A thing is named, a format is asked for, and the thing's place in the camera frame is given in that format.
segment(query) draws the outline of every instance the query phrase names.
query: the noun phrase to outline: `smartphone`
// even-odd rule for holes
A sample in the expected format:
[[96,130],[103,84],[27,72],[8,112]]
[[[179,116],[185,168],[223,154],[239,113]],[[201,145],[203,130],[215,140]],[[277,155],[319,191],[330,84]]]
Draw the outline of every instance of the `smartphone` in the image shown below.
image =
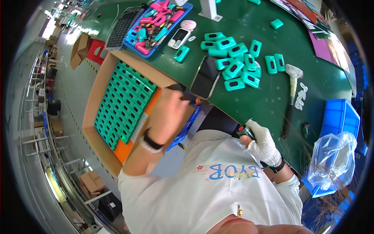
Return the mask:
[[215,66],[216,60],[216,58],[205,56],[200,63],[190,88],[191,93],[195,96],[206,100],[212,95],[221,75]]

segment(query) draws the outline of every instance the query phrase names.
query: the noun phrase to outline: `black wristband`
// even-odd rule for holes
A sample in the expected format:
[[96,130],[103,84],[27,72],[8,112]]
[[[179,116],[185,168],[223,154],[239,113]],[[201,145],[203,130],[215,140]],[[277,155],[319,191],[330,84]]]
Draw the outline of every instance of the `black wristband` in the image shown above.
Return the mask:
[[156,142],[154,142],[152,139],[148,136],[148,131],[150,128],[144,131],[144,141],[147,142],[149,146],[151,146],[153,149],[161,149],[163,145],[159,145]]
[[286,164],[286,161],[283,159],[283,156],[281,157],[282,162],[277,167],[269,167],[275,174],[277,174],[279,171],[281,171]]

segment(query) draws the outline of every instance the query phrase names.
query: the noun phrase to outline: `plastic bag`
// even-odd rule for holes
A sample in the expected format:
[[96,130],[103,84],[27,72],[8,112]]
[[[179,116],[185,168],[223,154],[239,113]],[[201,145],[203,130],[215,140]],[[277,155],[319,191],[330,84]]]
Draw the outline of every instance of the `plastic bag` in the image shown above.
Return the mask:
[[314,143],[312,161],[307,180],[321,190],[337,190],[347,186],[355,170],[355,149],[357,141],[350,132],[337,135],[332,133]]

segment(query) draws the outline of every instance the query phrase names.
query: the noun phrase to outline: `pink round object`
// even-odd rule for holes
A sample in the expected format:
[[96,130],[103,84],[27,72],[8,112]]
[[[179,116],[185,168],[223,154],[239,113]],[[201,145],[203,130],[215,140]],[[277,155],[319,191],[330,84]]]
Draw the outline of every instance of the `pink round object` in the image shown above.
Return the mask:
[[183,20],[181,23],[181,28],[193,31],[196,28],[196,22],[193,20]]

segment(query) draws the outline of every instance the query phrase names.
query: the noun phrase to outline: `blue plastic tray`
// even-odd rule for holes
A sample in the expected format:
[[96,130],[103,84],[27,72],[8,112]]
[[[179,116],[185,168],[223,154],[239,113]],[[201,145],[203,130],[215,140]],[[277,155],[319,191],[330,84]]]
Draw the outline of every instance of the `blue plastic tray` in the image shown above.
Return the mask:
[[187,133],[189,132],[192,124],[195,122],[197,116],[199,115],[200,111],[201,111],[201,105],[197,105],[195,106],[194,102],[192,102],[191,104],[192,107],[195,107],[196,110],[191,114],[191,116],[189,117],[189,119],[187,120],[186,124],[183,126],[183,128],[181,129],[181,131],[178,133],[178,135],[174,138],[173,142],[171,143],[171,145],[169,146],[169,148],[166,150],[166,151],[169,151],[171,150],[171,148],[173,148],[174,146],[176,146],[179,142],[183,141],[184,138],[187,136]]
[[[165,0],[157,0],[157,1],[154,1],[154,3],[157,3],[157,2],[162,2],[162,1],[165,1]],[[179,25],[179,22],[180,22],[180,20],[182,20],[185,16],[186,16],[186,14],[193,8],[193,5],[191,4],[191,3],[185,3],[184,5],[183,5],[183,7],[184,7],[184,13],[183,13],[183,15],[181,16],[181,17],[179,17],[179,19],[177,19],[177,21],[169,28],[169,30],[168,30],[168,32],[165,34],[165,36],[167,36],[170,32],[171,32],[171,30],[176,26],[176,25]],[[131,28],[130,29],[133,29],[135,26],[138,26],[138,25],[140,25],[140,23],[139,23],[139,20],[141,19],[141,18],[143,18],[144,17],[144,15],[145,14],[147,14],[148,12],[150,12],[151,10],[153,10],[153,8],[151,8],[151,7],[148,7],[148,9],[147,10],[145,10],[145,12],[137,19],[137,21],[131,26]],[[148,58],[149,56],[151,56],[152,54],[153,54],[153,52],[157,49],[157,47],[155,47],[154,49],[152,49],[150,52],[149,52],[149,54],[148,55],[145,55],[145,54],[143,54],[142,52],[140,52],[139,50],[137,50],[135,47],[133,47],[131,44],[129,44],[127,41],[125,41],[125,39],[126,39],[126,37],[127,37],[127,35],[125,36],[125,38],[123,39],[123,44],[125,45],[125,46],[127,46],[128,48],[130,48],[130,49],[132,49],[133,51],[135,51],[140,57],[142,57],[142,58]]]

